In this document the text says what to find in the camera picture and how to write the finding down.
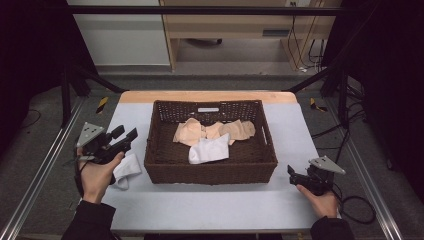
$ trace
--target brown wicker basket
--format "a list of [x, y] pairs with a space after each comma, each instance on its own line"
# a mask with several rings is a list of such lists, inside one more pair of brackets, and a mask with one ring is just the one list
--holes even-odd
[[[256, 133], [248, 140], [237, 140], [229, 146], [229, 158], [193, 165], [188, 161], [190, 147], [172, 141], [178, 124], [189, 118], [197, 119], [204, 126], [217, 121], [249, 120], [255, 125]], [[153, 183], [216, 185], [269, 182], [277, 159], [262, 102], [155, 101], [144, 166]]]

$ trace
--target sleeve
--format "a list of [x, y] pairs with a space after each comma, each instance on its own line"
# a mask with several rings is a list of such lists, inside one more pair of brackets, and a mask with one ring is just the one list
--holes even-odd
[[323, 217], [316, 221], [311, 228], [314, 240], [351, 240], [355, 239], [349, 223], [339, 218]]
[[77, 207], [74, 219], [62, 236], [62, 240], [90, 239], [107, 240], [111, 238], [115, 208], [106, 204], [94, 204], [81, 201]]

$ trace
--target white table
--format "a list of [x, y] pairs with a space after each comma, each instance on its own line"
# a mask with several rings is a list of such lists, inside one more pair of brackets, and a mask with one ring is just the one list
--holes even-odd
[[[268, 184], [152, 184], [143, 167], [153, 100], [214, 101], [262, 99], [278, 159]], [[129, 178], [129, 189], [110, 186], [104, 203], [115, 207], [112, 229], [129, 232], [299, 232], [317, 220], [309, 202], [289, 184], [287, 165], [306, 174], [318, 157], [294, 95], [281, 92], [126, 92], [108, 131], [124, 125], [139, 136], [135, 153], [142, 174]]]

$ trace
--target beige sock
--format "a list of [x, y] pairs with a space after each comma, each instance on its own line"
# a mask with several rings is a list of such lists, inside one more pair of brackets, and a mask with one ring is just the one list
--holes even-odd
[[240, 120], [226, 123], [219, 128], [219, 134], [222, 136], [226, 133], [230, 134], [230, 145], [234, 140], [245, 140], [255, 135], [255, 126], [250, 121], [241, 122]]
[[193, 146], [199, 142], [202, 134], [202, 125], [194, 118], [189, 118], [185, 123], [178, 124], [175, 131], [174, 142], [180, 142], [188, 146]]
[[219, 134], [219, 128], [224, 125], [222, 122], [216, 122], [215, 124], [205, 127], [207, 139], [217, 139], [221, 137]]

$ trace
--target person's right hand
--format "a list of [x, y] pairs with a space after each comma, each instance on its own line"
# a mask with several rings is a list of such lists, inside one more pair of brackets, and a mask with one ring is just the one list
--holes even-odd
[[311, 202], [315, 214], [319, 217], [336, 218], [338, 201], [332, 192], [326, 192], [321, 196], [316, 196], [302, 185], [296, 185], [296, 188], [305, 195]]
[[85, 165], [81, 172], [82, 187], [84, 189], [83, 200], [95, 204], [100, 204], [105, 195], [106, 188], [109, 186], [112, 178], [113, 170], [118, 166], [125, 153], [118, 153], [115, 158], [108, 164], [100, 165], [91, 162], [79, 162], [80, 169]]

